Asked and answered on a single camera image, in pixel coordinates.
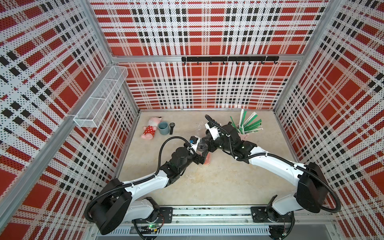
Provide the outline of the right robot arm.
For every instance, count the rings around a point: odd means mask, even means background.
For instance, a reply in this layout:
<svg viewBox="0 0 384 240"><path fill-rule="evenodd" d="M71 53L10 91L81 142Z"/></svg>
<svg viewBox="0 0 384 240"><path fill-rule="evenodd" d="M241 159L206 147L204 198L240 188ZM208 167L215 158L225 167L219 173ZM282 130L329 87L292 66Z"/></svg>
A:
<svg viewBox="0 0 384 240"><path fill-rule="evenodd" d="M311 213L338 213L341 210L340 198L317 164L300 164L269 153L257 144L242 140L231 124L220 126L212 121L206 124L206 129L202 142L209 152L220 149L236 161L261 167L296 187L289 195L271 198L265 207L269 221L277 222L282 216L299 210Z"/></svg>

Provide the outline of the red milk tea cup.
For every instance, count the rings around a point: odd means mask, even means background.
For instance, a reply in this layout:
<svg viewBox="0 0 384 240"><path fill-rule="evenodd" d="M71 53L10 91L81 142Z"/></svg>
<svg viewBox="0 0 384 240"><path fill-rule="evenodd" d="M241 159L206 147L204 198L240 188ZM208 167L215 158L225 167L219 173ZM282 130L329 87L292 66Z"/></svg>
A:
<svg viewBox="0 0 384 240"><path fill-rule="evenodd" d="M209 166L211 163L211 153L208 151L205 151L202 153L202 156L204 157L204 165Z"/></svg>

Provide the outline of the clear plastic carrier bag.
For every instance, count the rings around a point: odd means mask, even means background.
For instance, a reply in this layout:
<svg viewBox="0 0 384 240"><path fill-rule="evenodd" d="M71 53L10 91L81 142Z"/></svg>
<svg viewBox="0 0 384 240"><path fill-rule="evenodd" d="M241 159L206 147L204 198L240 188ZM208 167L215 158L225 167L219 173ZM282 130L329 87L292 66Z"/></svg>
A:
<svg viewBox="0 0 384 240"><path fill-rule="evenodd" d="M209 130L206 130L206 135L198 138L197 149L198 163L201 165L209 165L211 162L210 154L216 150L214 146L214 139Z"/></svg>

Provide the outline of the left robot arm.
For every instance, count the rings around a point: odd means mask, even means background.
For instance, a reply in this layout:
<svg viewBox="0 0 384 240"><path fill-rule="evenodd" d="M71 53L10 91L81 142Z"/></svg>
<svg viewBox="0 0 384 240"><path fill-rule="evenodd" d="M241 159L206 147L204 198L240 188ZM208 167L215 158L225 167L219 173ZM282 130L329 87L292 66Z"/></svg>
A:
<svg viewBox="0 0 384 240"><path fill-rule="evenodd" d="M165 221L159 205L147 194L175 183L190 164L203 165L208 154L208 149L203 148L196 137L184 140L184 145L172 153L169 161L164 164L158 162L153 174L128 182L111 180L87 204L84 217L96 224L102 235L111 233L123 222L137 224L138 220L148 223L155 223L158 219Z"/></svg>

